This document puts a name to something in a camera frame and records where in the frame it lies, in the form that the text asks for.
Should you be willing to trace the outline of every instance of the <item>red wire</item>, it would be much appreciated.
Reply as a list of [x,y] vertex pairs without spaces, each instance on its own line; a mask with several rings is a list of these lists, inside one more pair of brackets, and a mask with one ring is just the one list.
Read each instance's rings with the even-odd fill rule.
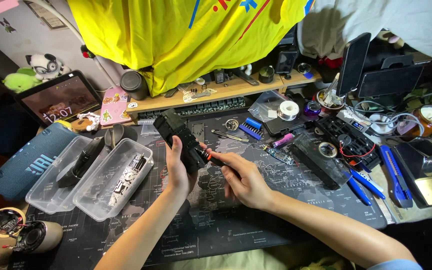
[[347,156],[347,155],[345,155],[345,154],[343,153],[343,145],[341,144],[341,142],[339,142],[339,152],[340,152],[343,156],[345,156],[345,157],[347,157],[347,158],[352,158],[352,157],[362,158],[363,156],[367,156],[369,153],[371,153],[373,150],[375,150],[375,147],[376,147],[376,144],[374,144],[374,145],[372,146],[371,150],[369,150],[368,153],[366,153],[366,154],[364,154],[364,155],[362,155],[362,156],[358,156],[358,155],[354,155],[354,156]]

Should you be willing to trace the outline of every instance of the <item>plastic bag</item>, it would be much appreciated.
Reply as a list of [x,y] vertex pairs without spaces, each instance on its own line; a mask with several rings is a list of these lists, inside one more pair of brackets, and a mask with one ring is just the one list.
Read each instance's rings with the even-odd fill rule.
[[283,101],[289,99],[277,90],[263,92],[258,99],[251,105],[248,111],[257,119],[266,123],[269,120],[278,118],[276,111]]

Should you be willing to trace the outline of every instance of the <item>blue battery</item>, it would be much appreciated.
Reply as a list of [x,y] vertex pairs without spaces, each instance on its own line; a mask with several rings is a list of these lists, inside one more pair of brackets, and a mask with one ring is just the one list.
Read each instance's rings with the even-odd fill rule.
[[246,120],[244,121],[245,123],[247,123],[248,125],[256,128],[256,129],[260,129],[261,128],[261,124],[256,122],[255,120],[251,119],[251,118],[246,118]]

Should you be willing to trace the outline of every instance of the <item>solder wire spool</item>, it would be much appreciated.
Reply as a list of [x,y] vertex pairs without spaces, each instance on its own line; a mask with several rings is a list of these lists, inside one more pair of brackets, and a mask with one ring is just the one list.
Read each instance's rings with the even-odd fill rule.
[[336,147],[328,142],[322,142],[318,145],[319,152],[321,155],[327,157],[327,158],[335,158],[338,154],[338,150]]
[[290,100],[283,101],[277,109],[277,115],[285,121],[294,120],[299,112],[300,107],[294,101]]

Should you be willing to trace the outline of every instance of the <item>gray fabric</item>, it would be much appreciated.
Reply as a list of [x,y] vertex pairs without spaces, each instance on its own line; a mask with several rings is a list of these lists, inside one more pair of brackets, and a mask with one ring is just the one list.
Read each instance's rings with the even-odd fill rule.
[[297,25],[299,50],[306,56],[342,56],[345,44],[388,28],[409,46],[432,57],[432,1],[316,0]]

